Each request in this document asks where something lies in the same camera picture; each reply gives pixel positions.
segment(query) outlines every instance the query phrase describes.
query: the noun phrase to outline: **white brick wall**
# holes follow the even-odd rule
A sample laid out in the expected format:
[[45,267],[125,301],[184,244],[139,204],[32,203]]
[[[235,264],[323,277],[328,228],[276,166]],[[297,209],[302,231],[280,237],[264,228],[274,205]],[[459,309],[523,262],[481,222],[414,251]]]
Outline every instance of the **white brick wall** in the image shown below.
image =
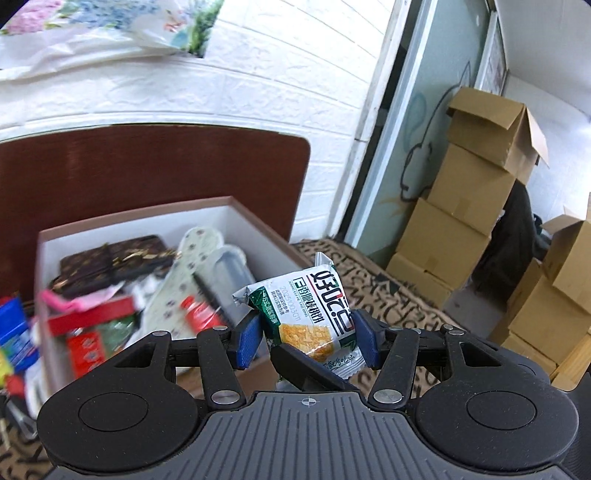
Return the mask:
[[311,157],[291,239],[318,238],[394,1],[225,0],[203,60],[119,61],[0,84],[0,141],[129,122],[300,135]]

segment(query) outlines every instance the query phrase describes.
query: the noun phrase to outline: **cardboard flap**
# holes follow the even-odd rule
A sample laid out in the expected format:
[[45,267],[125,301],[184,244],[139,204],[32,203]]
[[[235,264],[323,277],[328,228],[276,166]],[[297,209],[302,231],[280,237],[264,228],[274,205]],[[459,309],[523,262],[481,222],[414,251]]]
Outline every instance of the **cardboard flap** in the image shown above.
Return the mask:
[[542,133],[538,122],[535,121],[534,116],[531,114],[530,109],[526,108],[527,122],[530,128],[530,141],[531,146],[534,148],[538,155],[544,160],[544,163],[550,166],[550,160],[548,156],[548,146],[546,145],[546,137]]
[[566,208],[564,210],[564,214],[558,215],[558,217],[554,217],[546,223],[542,223],[541,227],[550,235],[554,235],[556,232],[560,232],[562,229],[582,221],[580,218],[577,218],[576,215],[572,214],[570,210]]
[[447,113],[451,115],[456,110],[484,118],[509,130],[523,111],[523,104],[492,93],[464,87],[450,102]]

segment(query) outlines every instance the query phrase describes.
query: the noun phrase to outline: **blue package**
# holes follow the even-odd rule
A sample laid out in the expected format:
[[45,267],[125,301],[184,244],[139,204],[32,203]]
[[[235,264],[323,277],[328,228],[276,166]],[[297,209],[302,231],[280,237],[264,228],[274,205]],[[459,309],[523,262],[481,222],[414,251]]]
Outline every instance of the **blue package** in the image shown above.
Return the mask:
[[17,373],[25,371],[39,359],[19,299],[0,306],[0,347]]

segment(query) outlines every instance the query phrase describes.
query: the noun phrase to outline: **floral tablecloth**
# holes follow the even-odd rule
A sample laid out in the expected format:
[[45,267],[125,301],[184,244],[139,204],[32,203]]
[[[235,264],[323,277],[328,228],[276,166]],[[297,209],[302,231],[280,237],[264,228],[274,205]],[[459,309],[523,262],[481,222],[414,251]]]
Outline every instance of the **floral tablecloth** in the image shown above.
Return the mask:
[[0,80],[126,57],[203,57],[223,0],[29,0],[0,29]]

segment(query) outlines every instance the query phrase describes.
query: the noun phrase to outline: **green and white snack wrapper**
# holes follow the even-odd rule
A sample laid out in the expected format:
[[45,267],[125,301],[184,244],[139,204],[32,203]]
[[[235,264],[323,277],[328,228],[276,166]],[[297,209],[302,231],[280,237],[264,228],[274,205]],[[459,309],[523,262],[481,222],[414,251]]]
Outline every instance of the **green and white snack wrapper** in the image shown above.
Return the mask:
[[323,253],[311,268],[248,285],[233,296],[264,315],[271,346],[289,343],[345,379],[365,366],[343,285]]

